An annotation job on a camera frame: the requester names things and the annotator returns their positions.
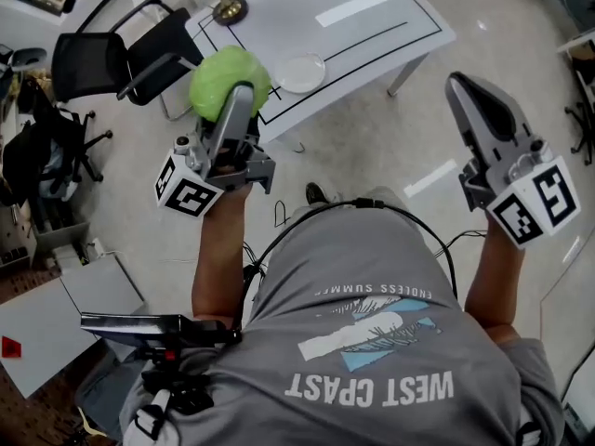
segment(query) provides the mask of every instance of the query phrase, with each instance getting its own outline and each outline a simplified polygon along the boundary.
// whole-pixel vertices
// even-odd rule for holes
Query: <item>brass object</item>
[[[219,25],[230,26],[242,21],[248,13],[248,3],[245,0],[219,0],[213,9],[213,20]]]

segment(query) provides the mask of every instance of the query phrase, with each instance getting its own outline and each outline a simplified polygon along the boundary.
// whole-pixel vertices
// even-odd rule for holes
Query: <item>white plate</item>
[[[275,79],[290,93],[309,93],[324,80],[326,68],[316,53],[304,53],[277,63]]]

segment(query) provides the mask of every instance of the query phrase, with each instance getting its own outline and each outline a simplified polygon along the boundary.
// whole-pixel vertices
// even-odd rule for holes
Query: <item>hand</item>
[[[502,228],[502,226],[496,221],[494,216],[487,211],[485,212],[485,217],[487,218],[487,230],[492,235],[497,235],[500,237],[505,237],[509,239],[509,234]]]
[[[238,190],[223,193],[211,209],[207,217],[225,217],[244,215],[245,201],[252,190],[252,184],[244,185]]]

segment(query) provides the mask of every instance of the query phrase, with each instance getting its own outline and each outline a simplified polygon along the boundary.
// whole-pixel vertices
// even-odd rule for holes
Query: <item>white box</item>
[[[580,202],[564,159],[538,165],[491,202],[487,211],[519,248],[551,236],[580,213]]]
[[[205,183],[186,165],[186,157],[170,150],[155,182],[159,207],[198,218],[204,215],[223,190]]]

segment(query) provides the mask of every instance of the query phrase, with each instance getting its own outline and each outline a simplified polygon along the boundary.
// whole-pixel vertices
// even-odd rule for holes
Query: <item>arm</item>
[[[520,251],[488,217],[488,230],[480,266],[475,274],[465,310],[497,344],[518,338],[512,327],[517,309],[517,287],[524,251]]]
[[[555,445],[562,440],[564,420],[546,352],[541,342],[521,339],[512,327],[523,259],[524,251],[518,250],[497,222],[488,217],[482,259],[465,310],[498,344],[519,374],[529,430],[537,427],[539,444]]]
[[[244,211],[250,186],[224,193],[203,220],[192,313],[231,327],[244,292]]]

